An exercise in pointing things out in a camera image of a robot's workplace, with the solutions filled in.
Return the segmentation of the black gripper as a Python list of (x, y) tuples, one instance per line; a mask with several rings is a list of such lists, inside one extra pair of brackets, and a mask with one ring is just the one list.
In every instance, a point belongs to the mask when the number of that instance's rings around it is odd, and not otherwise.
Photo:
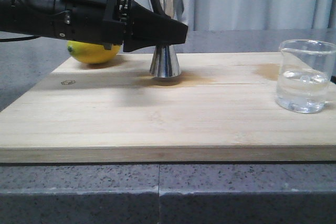
[(126, 26), (121, 7), (126, 0), (55, 0), (57, 38), (101, 44), (106, 49), (123, 44), (124, 52), (157, 45), (178, 45), (186, 41), (188, 26), (170, 18), (166, 0), (150, 0), (153, 12), (128, 0)]

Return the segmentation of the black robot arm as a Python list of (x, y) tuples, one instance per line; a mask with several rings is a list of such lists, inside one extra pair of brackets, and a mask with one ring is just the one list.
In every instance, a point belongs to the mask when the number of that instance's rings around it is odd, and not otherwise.
[(125, 52), (183, 44), (188, 27), (134, 0), (1, 0), (1, 31)]

